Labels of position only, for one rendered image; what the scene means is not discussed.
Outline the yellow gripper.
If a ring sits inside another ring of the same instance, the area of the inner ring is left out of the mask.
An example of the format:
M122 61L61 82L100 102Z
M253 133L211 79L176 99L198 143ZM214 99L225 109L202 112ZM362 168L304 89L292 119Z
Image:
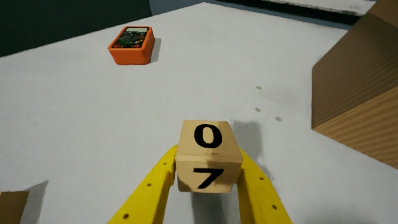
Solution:
M107 224L163 224L177 147L162 156ZM239 149L244 160L234 184L241 224L293 224L270 179Z

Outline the brown cardboard box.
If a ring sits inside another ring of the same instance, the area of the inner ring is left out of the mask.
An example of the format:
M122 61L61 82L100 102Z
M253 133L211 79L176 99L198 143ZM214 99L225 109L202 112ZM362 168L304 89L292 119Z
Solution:
M378 0L312 67L312 130L398 170L398 0Z

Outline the brown cube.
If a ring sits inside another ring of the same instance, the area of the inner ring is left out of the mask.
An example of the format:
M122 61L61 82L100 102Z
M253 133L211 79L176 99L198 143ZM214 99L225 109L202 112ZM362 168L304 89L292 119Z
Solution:
M180 192L229 193L244 159L227 121L184 120L175 160Z

